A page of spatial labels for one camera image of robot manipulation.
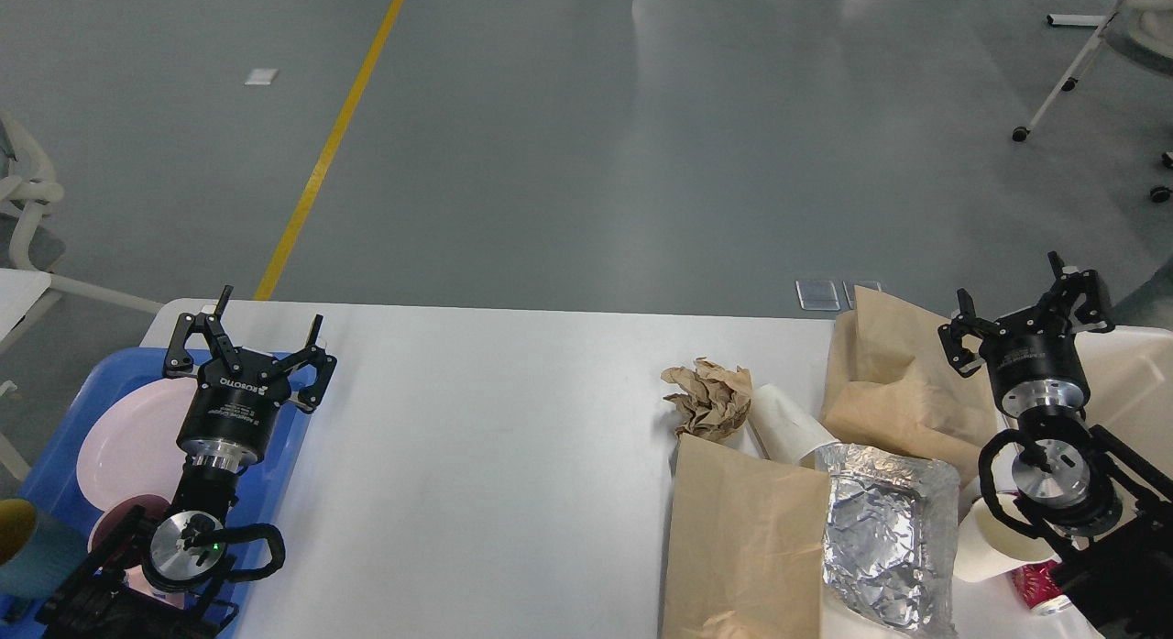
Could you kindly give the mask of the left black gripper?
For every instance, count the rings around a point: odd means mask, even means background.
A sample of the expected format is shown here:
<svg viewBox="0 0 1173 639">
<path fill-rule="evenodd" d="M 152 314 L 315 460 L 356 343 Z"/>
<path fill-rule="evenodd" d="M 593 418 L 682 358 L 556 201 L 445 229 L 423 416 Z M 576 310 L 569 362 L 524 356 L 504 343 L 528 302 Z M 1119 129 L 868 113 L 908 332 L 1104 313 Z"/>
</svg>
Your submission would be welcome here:
<svg viewBox="0 0 1173 639">
<path fill-rule="evenodd" d="M 163 378 L 194 378 L 197 389 L 179 427 L 176 446 L 190 464 L 221 468 L 239 475 L 263 462 L 280 406 L 289 401 L 301 413 L 316 413 L 338 359 L 323 344 L 323 314 L 316 314 L 301 351 L 284 358 L 269 352 L 238 351 L 223 329 L 222 318 L 233 292 L 226 285 L 210 313 L 183 313 L 177 318 L 163 360 Z M 194 373 L 187 344 L 202 337 L 211 359 Z M 313 371 L 306 387 L 291 392 L 289 375 Z"/>
</svg>

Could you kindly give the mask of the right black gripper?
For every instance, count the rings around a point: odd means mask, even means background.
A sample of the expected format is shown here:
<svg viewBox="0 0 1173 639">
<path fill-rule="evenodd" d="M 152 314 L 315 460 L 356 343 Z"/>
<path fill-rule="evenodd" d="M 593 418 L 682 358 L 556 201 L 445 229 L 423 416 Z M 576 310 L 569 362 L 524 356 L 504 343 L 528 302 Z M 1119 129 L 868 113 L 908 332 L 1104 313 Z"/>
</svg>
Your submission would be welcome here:
<svg viewBox="0 0 1173 639">
<path fill-rule="evenodd" d="M 1091 390 L 1076 334 L 1117 328 L 1107 285 L 1097 270 L 1069 266 L 1056 251 L 1047 253 L 1047 263 L 1053 283 L 1028 310 L 1023 333 L 977 317 L 967 288 L 957 288 L 957 312 L 937 329 L 947 363 L 957 375 L 971 378 L 986 365 L 994 406 L 1011 419 L 1035 408 L 1084 409 Z M 965 347 L 967 337 L 979 339 L 981 354 Z"/>
</svg>

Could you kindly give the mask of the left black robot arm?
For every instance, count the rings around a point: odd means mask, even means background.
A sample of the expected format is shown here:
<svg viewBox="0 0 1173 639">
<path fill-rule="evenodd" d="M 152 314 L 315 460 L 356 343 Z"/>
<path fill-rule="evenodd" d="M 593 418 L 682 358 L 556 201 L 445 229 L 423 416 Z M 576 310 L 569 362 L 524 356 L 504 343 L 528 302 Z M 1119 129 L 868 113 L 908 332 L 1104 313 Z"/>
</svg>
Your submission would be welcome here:
<svg viewBox="0 0 1173 639">
<path fill-rule="evenodd" d="M 213 638 L 239 613 L 223 589 L 259 582 L 286 560 L 282 531 L 248 509 L 240 480 L 267 462 L 282 412 L 323 405 L 338 358 L 320 342 L 323 315 L 301 349 L 248 349 L 224 328 L 232 288 L 210 312 L 177 318 L 160 375 L 194 383 L 175 446 L 179 481 L 165 512 L 141 505 L 38 610 L 47 638 Z"/>
</svg>

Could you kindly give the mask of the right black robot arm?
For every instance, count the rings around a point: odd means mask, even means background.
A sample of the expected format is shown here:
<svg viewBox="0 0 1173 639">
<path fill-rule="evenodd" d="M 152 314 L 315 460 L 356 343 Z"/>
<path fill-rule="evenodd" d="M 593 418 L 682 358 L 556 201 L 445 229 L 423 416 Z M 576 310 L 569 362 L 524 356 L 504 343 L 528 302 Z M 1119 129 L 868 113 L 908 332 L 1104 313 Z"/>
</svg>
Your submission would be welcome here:
<svg viewBox="0 0 1173 639">
<path fill-rule="evenodd" d="M 1169 476 L 1101 424 L 1089 424 L 1079 333 L 1106 334 L 1108 288 L 1093 268 L 1047 253 L 1051 287 L 1018 312 L 985 320 L 960 288 L 937 334 L 967 379 L 985 369 L 994 408 L 1011 424 L 981 448 L 981 501 L 994 521 L 1058 556 L 1052 577 L 1101 633 L 1168 638 Z"/>
</svg>

